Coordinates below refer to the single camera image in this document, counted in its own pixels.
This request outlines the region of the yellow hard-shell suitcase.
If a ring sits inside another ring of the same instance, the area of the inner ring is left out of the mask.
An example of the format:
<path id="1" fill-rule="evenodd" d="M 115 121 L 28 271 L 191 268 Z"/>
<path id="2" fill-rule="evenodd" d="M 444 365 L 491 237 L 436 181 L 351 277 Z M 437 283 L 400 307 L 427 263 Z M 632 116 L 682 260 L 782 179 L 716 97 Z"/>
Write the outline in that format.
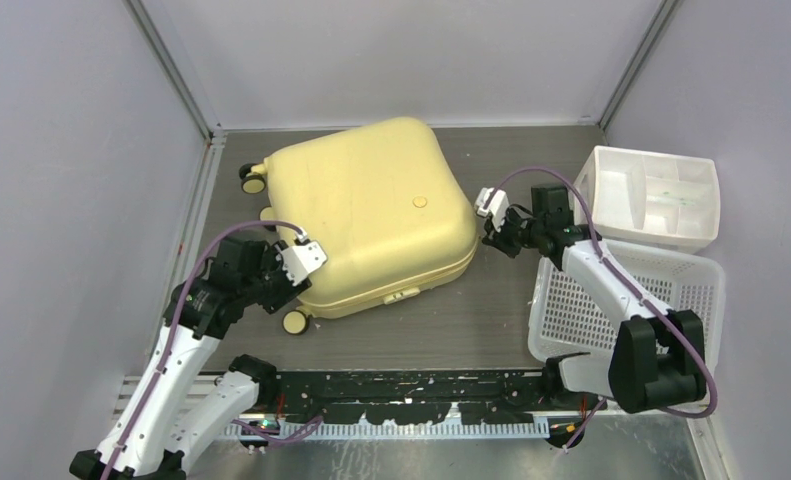
<path id="1" fill-rule="evenodd" d="M 282 321 L 304 333 L 393 304 L 461 276 L 478 246 L 476 218 L 436 135 L 396 117 L 279 149 L 240 167 L 245 193 L 265 193 L 264 220 L 305 229 L 326 263 Z"/>

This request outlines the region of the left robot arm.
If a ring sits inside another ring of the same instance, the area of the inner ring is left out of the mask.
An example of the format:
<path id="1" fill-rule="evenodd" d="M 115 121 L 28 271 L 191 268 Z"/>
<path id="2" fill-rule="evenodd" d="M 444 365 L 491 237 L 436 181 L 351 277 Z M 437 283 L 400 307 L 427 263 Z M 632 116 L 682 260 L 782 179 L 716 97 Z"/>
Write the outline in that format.
<path id="1" fill-rule="evenodd" d="M 245 411 L 265 413 L 278 399 L 276 369 L 241 355 L 186 414 L 180 412 L 205 362 L 246 308 L 274 313 L 312 285 L 327 261 L 316 241 L 270 243 L 236 233 L 214 242 L 192 280 L 176 287 L 154 353 L 109 434 L 79 451 L 78 479 L 184 479 L 222 430 Z"/>

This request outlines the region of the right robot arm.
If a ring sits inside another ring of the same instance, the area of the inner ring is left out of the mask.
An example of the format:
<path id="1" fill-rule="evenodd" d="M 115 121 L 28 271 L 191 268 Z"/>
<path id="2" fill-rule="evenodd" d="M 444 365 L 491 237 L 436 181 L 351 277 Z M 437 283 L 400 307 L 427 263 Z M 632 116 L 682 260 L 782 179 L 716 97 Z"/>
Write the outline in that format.
<path id="1" fill-rule="evenodd" d="M 531 208 L 518 213 L 503 190 L 481 190 L 475 211 L 485 221 L 483 243 L 510 258 L 538 250 L 589 295 L 616 334 L 607 354 L 545 359 L 547 404 L 567 409 L 587 393 L 639 413 L 710 397 L 701 318 L 660 301 L 633 279 L 593 227 L 576 223 L 566 187 L 534 187 L 531 194 Z"/>

